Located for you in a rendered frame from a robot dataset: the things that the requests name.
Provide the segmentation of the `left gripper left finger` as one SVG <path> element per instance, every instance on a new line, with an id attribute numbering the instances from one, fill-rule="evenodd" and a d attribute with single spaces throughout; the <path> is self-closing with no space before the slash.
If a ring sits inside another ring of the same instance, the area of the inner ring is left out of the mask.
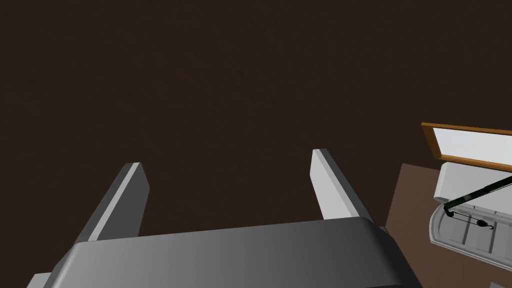
<path id="1" fill-rule="evenodd" d="M 142 164 L 125 164 L 75 243 L 138 237 L 149 191 Z"/>

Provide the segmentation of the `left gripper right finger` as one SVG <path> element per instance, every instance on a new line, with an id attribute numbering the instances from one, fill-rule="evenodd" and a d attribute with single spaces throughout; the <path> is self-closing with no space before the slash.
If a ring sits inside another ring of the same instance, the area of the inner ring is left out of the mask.
<path id="1" fill-rule="evenodd" d="M 362 217 L 374 222 L 326 148 L 312 150 L 309 178 L 324 220 Z"/>

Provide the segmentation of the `wooden framed window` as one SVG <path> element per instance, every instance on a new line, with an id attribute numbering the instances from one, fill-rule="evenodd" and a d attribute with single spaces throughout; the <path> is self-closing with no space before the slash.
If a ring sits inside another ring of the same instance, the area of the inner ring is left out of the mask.
<path id="1" fill-rule="evenodd" d="M 421 123 L 435 159 L 512 173 L 512 130 Z"/>

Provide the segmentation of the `white tub with black rod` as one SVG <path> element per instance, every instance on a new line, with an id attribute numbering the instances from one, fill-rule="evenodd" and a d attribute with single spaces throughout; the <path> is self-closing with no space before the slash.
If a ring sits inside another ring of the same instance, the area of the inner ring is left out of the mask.
<path id="1" fill-rule="evenodd" d="M 444 204 L 512 173 L 446 162 L 441 166 L 429 221 L 431 243 L 512 272 L 512 184 L 450 208 Z"/>

